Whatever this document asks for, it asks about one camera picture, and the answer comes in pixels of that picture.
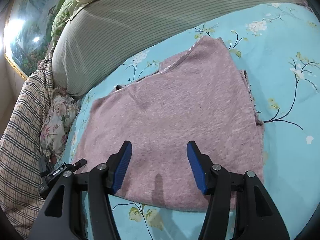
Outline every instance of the folded pink clothing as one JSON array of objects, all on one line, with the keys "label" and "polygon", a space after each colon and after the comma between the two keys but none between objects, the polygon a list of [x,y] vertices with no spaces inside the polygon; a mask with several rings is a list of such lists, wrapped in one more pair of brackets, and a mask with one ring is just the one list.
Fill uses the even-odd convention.
[{"label": "folded pink clothing", "polygon": [[222,41],[204,36],[162,62],[159,73],[96,100],[75,161],[86,158],[83,172],[90,171],[129,140],[132,158],[117,196],[204,211],[188,141],[228,171],[253,170],[262,179],[262,137],[243,73]]}]

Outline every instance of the green floral pillow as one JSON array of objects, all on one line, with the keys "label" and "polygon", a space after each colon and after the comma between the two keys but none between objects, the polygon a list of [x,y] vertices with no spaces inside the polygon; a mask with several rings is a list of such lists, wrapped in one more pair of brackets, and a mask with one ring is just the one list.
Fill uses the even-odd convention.
[{"label": "green floral pillow", "polygon": [[65,0],[61,6],[57,16],[55,17],[51,29],[51,37],[54,44],[57,43],[64,27],[66,26],[69,18],[70,12],[73,12],[73,9],[69,10],[70,7],[73,7],[74,0]]}]

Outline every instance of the metal bolt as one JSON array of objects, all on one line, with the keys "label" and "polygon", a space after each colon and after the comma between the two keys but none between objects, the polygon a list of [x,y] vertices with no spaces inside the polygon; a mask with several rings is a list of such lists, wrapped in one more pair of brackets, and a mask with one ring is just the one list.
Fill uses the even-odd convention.
[{"label": "metal bolt", "polygon": [[212,168],[213,168],[215,171],[221,170],[221,166],[220,166],[219,164],[214,164],[214,165],[212,165]]},{"label": "metal bolt", "polygon": [[70,177],[71,176],[71,174],[72,174],[72,171],[65,171],[64,173],[63,173],[63,177]]},{"label": "metal bolt", "polygon": [[100,163],[98,166],[97,166],[98,170],[102,171],[102,170],[105,170],[107,168],[107,165],[105,163]]},{"label": "metal bolt", "polygon": [[256,174],[253,171],[247,171],[247,175],[250,178],[253,178],[254,176],[256,176]]}]

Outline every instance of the floral bed sheet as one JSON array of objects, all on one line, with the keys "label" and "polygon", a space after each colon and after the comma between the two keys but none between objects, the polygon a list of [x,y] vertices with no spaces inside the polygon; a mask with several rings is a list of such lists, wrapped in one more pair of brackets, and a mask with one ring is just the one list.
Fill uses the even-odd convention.
[{"label": "floral bed sheet", "polygon": [[[239,69],[248,73],[260,119],[265,122],[264,185],[293,239],[320,201],[320,28],[307,8],[262,4],[186,30],[129,58],[87,93],[59,162],[71,163],[92,102],[116,85],[153,73],[159,62],[203,35],[221,37]],[[109,196],[122,239],[196,240],[203,212],[180,212]],[[83,193],[88,239],[93,239],[87,193]],[[234,213],[228,235],[232,238]]]}]

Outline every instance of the landscape painting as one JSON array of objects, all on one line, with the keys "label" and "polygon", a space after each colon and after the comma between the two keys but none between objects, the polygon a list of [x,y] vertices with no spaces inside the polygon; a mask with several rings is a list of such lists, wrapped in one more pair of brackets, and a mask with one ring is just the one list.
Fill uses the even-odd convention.
[{"label": "landscape painting", "polygon": [[26,79],[51,47],[53,20],[65,0],[14,0],[4,29],[5,57]]}]

